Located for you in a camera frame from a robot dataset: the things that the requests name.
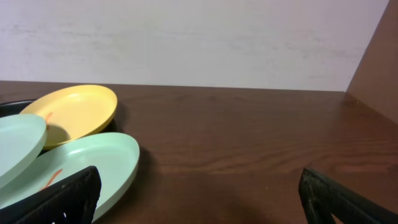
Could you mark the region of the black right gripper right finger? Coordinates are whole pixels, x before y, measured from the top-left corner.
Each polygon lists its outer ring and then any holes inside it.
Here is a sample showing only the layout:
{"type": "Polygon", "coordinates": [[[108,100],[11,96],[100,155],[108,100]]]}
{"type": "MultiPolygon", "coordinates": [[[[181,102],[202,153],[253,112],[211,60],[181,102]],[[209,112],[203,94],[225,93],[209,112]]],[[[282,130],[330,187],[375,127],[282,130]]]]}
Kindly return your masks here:
{"type": "Polygon", "coordinates": [[[308,224],[397,224],[396,213],[313,169],[302,171],[298,192],[308,224]]]}

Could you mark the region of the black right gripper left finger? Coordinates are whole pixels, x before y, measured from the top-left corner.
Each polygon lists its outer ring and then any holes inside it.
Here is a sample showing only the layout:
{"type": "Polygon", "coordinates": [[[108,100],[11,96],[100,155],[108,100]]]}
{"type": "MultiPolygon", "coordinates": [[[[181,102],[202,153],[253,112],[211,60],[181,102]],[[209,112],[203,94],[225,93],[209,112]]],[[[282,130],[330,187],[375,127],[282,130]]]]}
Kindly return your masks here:
{"type": "Polygon", "coordinates": [[[93,221],[101,178],[95,166],[1,209],[1,224],[82,223],[93,221]]]}

